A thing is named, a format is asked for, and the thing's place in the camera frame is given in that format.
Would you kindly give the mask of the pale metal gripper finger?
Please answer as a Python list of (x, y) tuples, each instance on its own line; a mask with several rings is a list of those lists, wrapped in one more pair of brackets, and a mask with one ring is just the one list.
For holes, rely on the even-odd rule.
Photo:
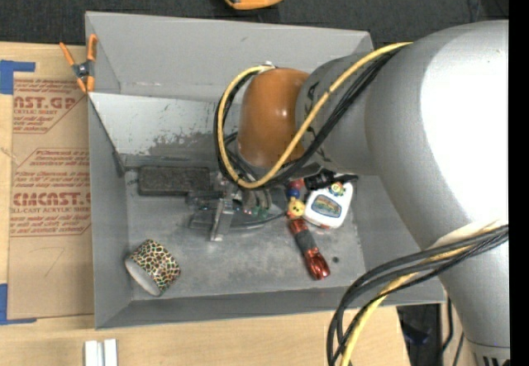
[(231, 228), (234, 213), (232, 200), (220, 200), (218, 202), (210, 230), (210, 241), (223, 240)]
[(186, 196), (186, 203), (192, 208), (214, 208), (224, 197), (225, 193), (219, 190), (191, 191)]

